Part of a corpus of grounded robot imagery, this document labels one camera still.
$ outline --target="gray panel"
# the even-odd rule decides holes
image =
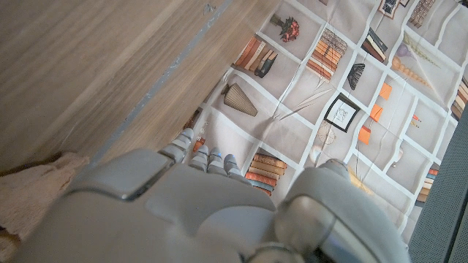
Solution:
[[[152,150],[133,150],[73,181],[68,192],[101,191],[126,199],[170,162],[166,156]]]
[[[228,177],[207,174],[176,164],[151,189],[145,203],[155,216],[172,221],[188,235],[218,210],[235,206],[261,207],[275,211],[275,205],[263,192]]]
[[[453,244],[452,254],[449,262],[467,262],[468,261],[468,211],[465,210],[461,220],[460,229]]]
[[[446,262],[468,188],[468,116],[463,114],[409,242],[413,262]],[[463,262],[468,262],[464,254]]]

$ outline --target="white robotic hand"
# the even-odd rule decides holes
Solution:
[[[305,169],[276,208],[218,148],[180,164],[192,139],[79,176],[14,262],[409,262],[340,162]]]

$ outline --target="wooden surface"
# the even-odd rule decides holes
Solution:
[[[209,1],[0,3],[0,171],[93,156],[213,13]],[[168,143],[278,1],[234,0],[104,160]]]

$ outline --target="printed picture frame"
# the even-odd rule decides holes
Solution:
[[[343,132],[347,132],[359,110],[360,108],[352,103],[345,95],[339,94],[328,108],[325,114],[325,121]]]
[[[395,17],[395,11],[400,4],[400,0],[382,0],[379,5],[379,12],[391,19]]]

